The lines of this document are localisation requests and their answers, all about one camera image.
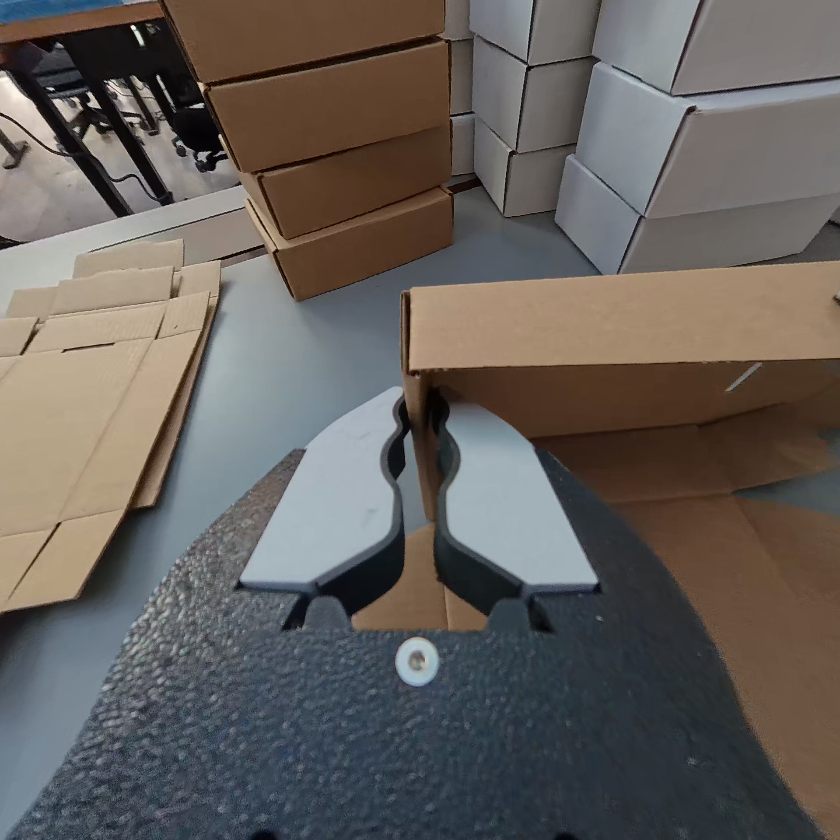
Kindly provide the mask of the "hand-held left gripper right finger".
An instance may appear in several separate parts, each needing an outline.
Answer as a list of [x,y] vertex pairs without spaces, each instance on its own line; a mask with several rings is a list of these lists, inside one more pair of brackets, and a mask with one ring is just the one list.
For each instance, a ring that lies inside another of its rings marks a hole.
[[436,401],[442,482],[434,561],[444,586],[489,616],[502,601],[588,595],[599,579],[537,449],[479,404]]

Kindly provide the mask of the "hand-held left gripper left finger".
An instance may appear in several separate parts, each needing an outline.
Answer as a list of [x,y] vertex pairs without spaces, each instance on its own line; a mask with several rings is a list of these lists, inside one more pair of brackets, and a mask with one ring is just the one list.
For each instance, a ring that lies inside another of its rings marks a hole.
[[337,599],[350,616],[403,574],[397,478],[409,430],[394,386],[342,415],[305,448],[239,576],[243,588]]

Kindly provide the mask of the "brown cardboard mailer box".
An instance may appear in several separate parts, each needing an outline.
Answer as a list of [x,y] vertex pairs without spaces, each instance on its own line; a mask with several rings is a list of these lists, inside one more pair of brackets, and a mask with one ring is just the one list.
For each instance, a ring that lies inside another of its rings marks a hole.
[[434,386],[541,455],[601,579],[431,634],[371,705],[342,838],[838,838],[838,516],[736,496],[827,457],[838,265],[403,294]]

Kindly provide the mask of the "blue flat box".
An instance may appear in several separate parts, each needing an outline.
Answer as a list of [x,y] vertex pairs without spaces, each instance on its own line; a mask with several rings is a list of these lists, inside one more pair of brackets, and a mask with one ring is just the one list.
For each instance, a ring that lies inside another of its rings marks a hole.
[[1,1],[1,25],[144,3],[145,1]]

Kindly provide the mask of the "stack of flat cardboard sheets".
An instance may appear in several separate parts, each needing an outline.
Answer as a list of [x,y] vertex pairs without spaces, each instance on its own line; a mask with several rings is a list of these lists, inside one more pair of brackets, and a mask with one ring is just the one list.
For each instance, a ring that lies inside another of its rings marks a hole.
[[79,255],[16,290],[1,337],[2,613],[76,600],[126,515],[151,508],[186,419],[222,262],[182,239]]

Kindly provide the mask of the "stack of white cardboard boxes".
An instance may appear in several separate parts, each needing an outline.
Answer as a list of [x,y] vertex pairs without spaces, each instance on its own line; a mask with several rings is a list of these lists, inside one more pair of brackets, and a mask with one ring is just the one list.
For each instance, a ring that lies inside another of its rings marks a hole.
[[799,254],[838,213],[838,2],[469,2],[475,173],[601,273]]

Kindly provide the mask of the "wooden-edged desk black legs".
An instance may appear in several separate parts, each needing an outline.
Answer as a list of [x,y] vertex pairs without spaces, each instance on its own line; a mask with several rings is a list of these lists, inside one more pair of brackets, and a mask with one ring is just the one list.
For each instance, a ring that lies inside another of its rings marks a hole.
[[[108,5],[100,3],[96,8],[35,17],[36,5],[37,2],[18,2],[12,10],[14,16],[3,20],[2,70],[17,83],[24,95],[35,105],[39,115],[55,135],[64,154],[67,154],[79,166],[115,216],[132,215],[133,210],[119,191],[117,183],[100,160],[70,129],[68,122],[49,98],[46,89],[35,78],[31,67],[32,61],[38,62],[38,59],[25,45],[54,39],[65,46],[70,54],[70,48],[74,46],[71,40],[81,33],[141,25],[163,19],[163,8],[158,2],[130,4],[109,2]],[[91,95],[106,114],[106,119],[128,153],[142,188],[157,204],[172,205],[174,202],[172,192],[167,189],[120,110],[110,99],[104,84],[106,80],[104,72],[96,69],[95,61],[88,58],[83,51],[79,53],[79,57],[73,57],[73,61],[89,87]]]

